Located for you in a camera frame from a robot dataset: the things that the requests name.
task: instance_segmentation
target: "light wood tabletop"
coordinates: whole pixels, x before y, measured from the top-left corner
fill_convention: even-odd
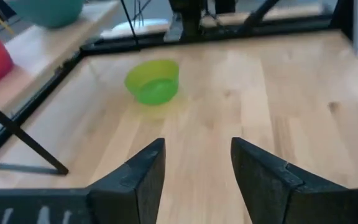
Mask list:
[[[140,105],[126,73],[180,65],[180,91]],[[158,224],[249,223],[230,142],[242,137],[301,168],[358,187],[358,58],[339,32],[162,47],[84,59],[24,129],[66,177],[0,170],[0,188],[84,187],[158,137],[167,160]],[[11,138],[0,162],[47,163]]]
[[[116,1],[86,4],[72,25],[55,30],[32,26],[6,43],[15,67],[0,80],[0,110],[9,113],[34,95],[118,7]]]

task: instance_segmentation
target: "metal rod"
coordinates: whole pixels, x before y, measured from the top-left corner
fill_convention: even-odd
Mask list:
[[[340,29],[353,41],[354,0],[338,0],[331,19],[331,26]]]
[[[15,172],[26,172],[26,173],[35,173],[35,174],[66,175],[60,173],[59,170],[53,168],[23,166],[23,165],[3,164],[3,163],[0,164],[0,170],[9,170]]]
[[[249,15],[237,32],[241,34],[250,32],[279,1],[280,0],[266,0],[255,12]]]
[[[59,162],[51,153],[46,151],[37,141],[29,136],[20,126],[9,119],[0,111],[0,123],[11,133],[15,134],[20,140],[30,146],[38,155],[43,157],[51,165],[53,165],[60,174],[67,174],[68,169]]]
[[[143,10],[147,7],[147,5],[149,5],[149,3],[151,2],[151,0],[148,0],[140,9],[139,13],[135,14],[134,18],[132,19],[133,21],[137,19],[138,16],[140,16],[143,12]]]
[[[123,6],[123,8],[124,8],[125,16],[127,17],[127,20],[128,20],[128,22],[129,22],[129,26],[131,27],[132,35],[134,36],[134,40],[135,40],[136,46],[139,46],[139,41],[138,41],[137,36],[136,36],[136,34],[135,34],[134,27],[132,26],[132,21],[131,21],[131,19],[130,19],[130,17],[129,17],[129,13],[128,13],[127,7],[126,7],[126,5],[125,5],[125,3],[124,3],[124,0],[121,0],[121,4],[122,4],[122,6]]]
[[[242,34],[214,34],[214,28],[205,29],[208,36],[203,38],[194,38],[186,40],[177,40],[171,42],[165,42],[163,36],[165,32],[159,32],[155,34],[147,34],[139,36],[140,49],[147,49],[152,47],[168,47],[173,45],[205,43],[220,40],[230,39],[245,39],[249,37],[263,37],[270,35],[283,35],[283,34],[300,34],[307,32],[316,32],[320,30],[334,29],[330,26],[331,15],[318,15],[309,17],[289,18],[272,21],[262,21],[257,24],[251,33],[246,35]],[[123,52],[136,51],[137,47],[133,43],[132,39],[127,37],[118,37],[111,39],[103,39],[103,41],[97,42],[94,45],[88,45],[82,48],[84,56],[92,56],[99,54],[118,54]]]

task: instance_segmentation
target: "black metal frame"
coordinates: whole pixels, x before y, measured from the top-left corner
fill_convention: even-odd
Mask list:
[[[231,159],[253,224],[358,223],[358,189],[335,184],[241,138],[232,138]]]
[[[0,223],[155,223],[164,180],[160,138],[87,187],[0,189]]]
[[[128,11],[121,0],[128,21]],[[237,32],[222,33],[222,27],[205,28],[204,34],[199,37],[185,38],[174,42],[164,42],[164,32],[156,34],[136,35],[131,25],[132,36],[115,39],[99,39],[92,44],[84,45],[80,51],[71,59],[66,61],[56,72],[53,78],[46,83],[34,97],[27,102],[23,108],[12,118],[8,118],[0,111],[0,147],[15,134],[35,152],[51,163],[56,170],[40,167],[28,167],[18,165],[0,164],[0,169],[19,170],[25,172],[41,172],[47,174],[66,175],[68,169],[56,158],[50,155],[42,146],[26,134],[20,126],[26,119],[42,104],[42,102],[56,89],[56,87],[68,76],[73,68],[84,58],[100,54],[116,54],[130,51],[139,51],[151,47],[168,47],[181,44],[196,44],[211,41],[243,39],[250,37],[263,37],[271,35],[283,35],[305,32],[316,32],[320,30],[340,29],[350,40],[352,39],[352,10],[353,0],[338,0],[337,8],[333,14],[322,14],[318,16],[297,17],[272,21],[261,21],[266,12],[276,4],[278,0],[266,0],[266,2],[251,14],[241,25],[225,26],[228,30]]]

